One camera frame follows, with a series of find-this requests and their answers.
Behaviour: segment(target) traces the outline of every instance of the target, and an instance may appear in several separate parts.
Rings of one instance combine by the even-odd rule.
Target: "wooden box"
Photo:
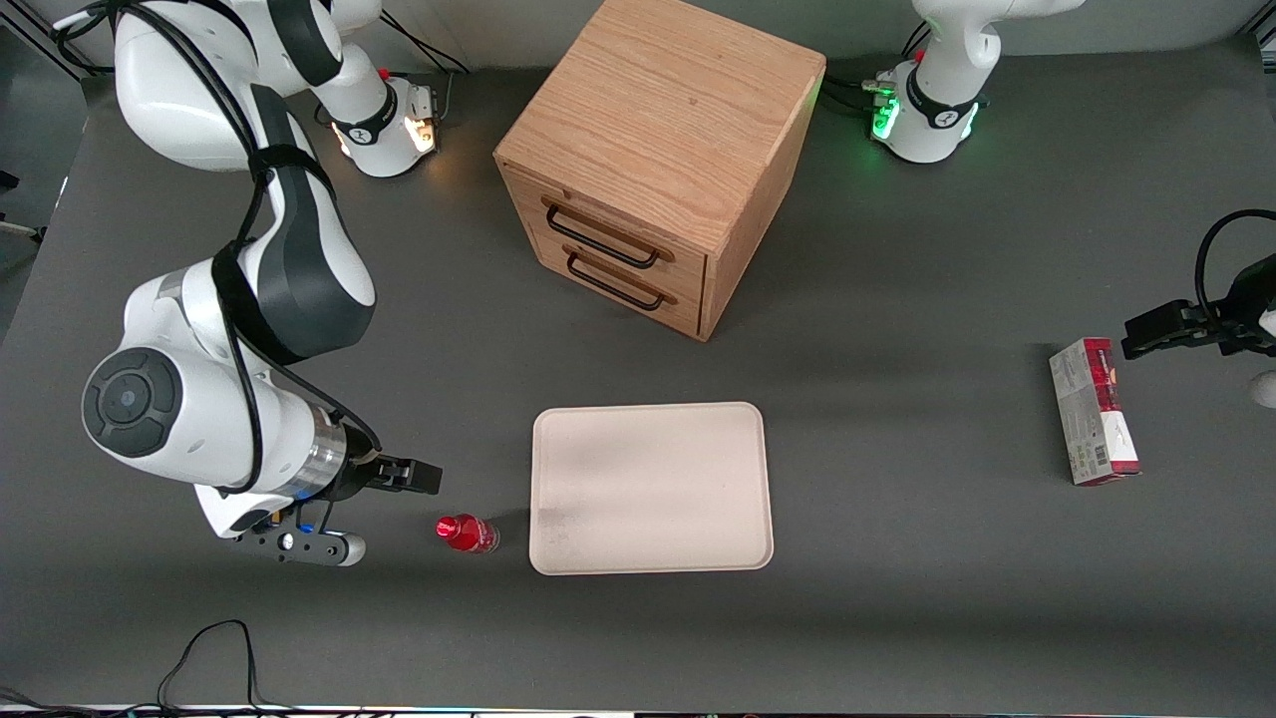
[[[494,153],[537,259],[707,339],[823,73],[823,55],[678,0],[606,0]]]

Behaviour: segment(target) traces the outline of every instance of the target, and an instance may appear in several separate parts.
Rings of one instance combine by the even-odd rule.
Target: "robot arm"
[[[1276,254],[1245,267],[1236,274],[1228,295],[1210,300],[1205,292],[1205,269],[1210,247],[1219,232],[1244,217],[1276,221],[1271,209],[1240,209],[1210,227],[1197,251],[1193,283],[1197,301],[1175,298],[1125,321],[1122,348],[1125,358],[1175,346],[1219,344],[1224,356],[1253,351],[1276,356]],[[1263,372],[1250,384],[1258,404],[1276,409],[1276,372]]]
[[[380,0],[234,0],[234,8],[253,34],[262,82],[283,96],[313,91],[364,173],[398,175],[434,150],[430,89],[383,78],[361,47],[342,43],[341,33],[380,15]]]
[[[273,222],[133,291],[120,346],[85,386],[84,427],[117,460],[194,485],[218,537],[350,565],[362,542],[327,522],[305,531],[300,508],[361,488],[436,494],[441,472],[382,455],[348,412],[274,385],[274,372],[300,383],[286,365],[359,341],[375,293],[305,133],[254,82],[253,59],[242,23],[209,4],[152,0],[119,19],[116,89],[134,131],[186,165],[253,170],[254,207],[268,199]]]
[[[931,27],[924,60],[878,73],[865,89],[883,94],[873,138],[910,162],[938,162],[970,135],[977,97],[1002,57],[993,23],[1040,18],[1085,0],[912,0]]]

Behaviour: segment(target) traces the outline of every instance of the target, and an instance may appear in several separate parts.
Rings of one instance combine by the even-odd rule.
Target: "green light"
[[[889,102],[878,107],[877,116],[873,117],[873,134],[878,139],[891,136],[894,129],[894,119],[900,116],[900,99],[892,97]]]
[[[970,136],[970,130],[974,129],[975,126],[975,115],[977,114],[979,114],[979,102],[975,102],[975,106],[970,108],[970,119],[966,120],[966,129],[961,130],[962,139]]]

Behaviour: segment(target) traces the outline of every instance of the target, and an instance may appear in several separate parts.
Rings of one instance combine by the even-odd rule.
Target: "red bottle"
[[[452,548],[464,553],[491,553],[500,546],[500,532],[491,522],[475,519],[470,514],[444,517],[434,532]]]

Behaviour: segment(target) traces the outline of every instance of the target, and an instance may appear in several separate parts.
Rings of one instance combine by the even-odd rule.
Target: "beige tray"
[[[762,414],[743,402],[550,409],[532,429],[528,553],[550,576],[771,561]]]

